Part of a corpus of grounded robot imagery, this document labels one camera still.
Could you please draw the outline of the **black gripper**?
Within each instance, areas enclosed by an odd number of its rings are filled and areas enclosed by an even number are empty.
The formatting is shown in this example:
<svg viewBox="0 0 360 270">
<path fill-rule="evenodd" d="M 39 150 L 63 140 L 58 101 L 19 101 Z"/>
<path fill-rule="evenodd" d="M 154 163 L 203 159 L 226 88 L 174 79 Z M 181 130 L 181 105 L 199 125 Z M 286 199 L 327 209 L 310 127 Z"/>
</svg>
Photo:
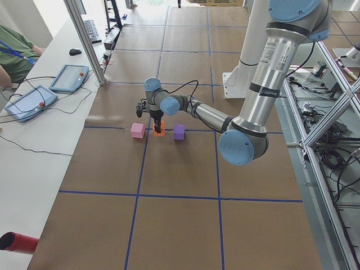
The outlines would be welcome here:
<svg viewBox="0 0 360 270">
<path fill-rule="evenodd" d="M 161 119 L 164 113 L 161 110 L 151 110 L 150 116 L 154 120 L 154 131 L 161 133 Z"/>
</svg>

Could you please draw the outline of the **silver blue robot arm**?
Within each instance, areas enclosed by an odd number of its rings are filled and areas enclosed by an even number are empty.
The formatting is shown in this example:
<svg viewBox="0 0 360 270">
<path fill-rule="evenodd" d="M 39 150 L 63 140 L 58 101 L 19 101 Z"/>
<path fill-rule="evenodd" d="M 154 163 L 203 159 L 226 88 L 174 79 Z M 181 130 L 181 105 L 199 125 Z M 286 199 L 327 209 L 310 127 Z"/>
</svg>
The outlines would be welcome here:
<svg viewBox="0 0 360 270">
<path fill-rule="evenodd" d="M 220 133 L 220 154 L 228 163 L 250 163 L 268 149 L 266 122 L 298 47 L 329 36 L 331 13 L 331 1 L 253 3 L 241 57 L 234 70 L 246 91 L 237 117 L 218 111 L 193 95 L 168 92 L 156 78 L 145 81 L 146 97 L 136 107 L 137 116 L 149 113 L 156 132 L 160 132 L 163 115 L 185 111 Z"/>
</svg>

